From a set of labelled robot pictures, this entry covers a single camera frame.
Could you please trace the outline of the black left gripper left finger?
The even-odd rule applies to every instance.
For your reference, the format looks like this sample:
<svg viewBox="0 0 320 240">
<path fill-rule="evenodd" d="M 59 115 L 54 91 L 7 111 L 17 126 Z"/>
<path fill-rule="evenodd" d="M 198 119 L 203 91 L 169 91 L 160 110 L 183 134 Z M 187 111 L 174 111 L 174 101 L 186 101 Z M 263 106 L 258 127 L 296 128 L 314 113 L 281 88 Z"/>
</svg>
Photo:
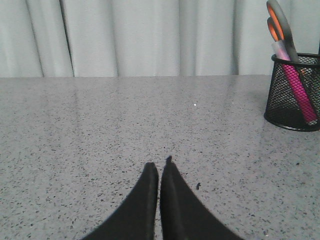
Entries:
<svg viewBox="0 0 320 240">
<path fill-rule="evenodd" d="M 85 240 L 153 240 L 159 175 L 153 162 L 144 169 L 122 204 Z"/>
</svg>

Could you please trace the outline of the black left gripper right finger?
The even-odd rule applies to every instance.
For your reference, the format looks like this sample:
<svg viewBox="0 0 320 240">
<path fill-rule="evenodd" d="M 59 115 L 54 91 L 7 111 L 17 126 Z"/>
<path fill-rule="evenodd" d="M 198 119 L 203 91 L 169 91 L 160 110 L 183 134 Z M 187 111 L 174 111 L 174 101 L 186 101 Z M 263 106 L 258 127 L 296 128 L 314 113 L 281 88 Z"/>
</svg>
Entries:
<svg viewBox="0 0 320 240">
<path fill-rule="evenodd" d="M 201 203 L 172 157 L 161 177 L 160 215 L 164 240 L 240 240 Z"/>
</svg>

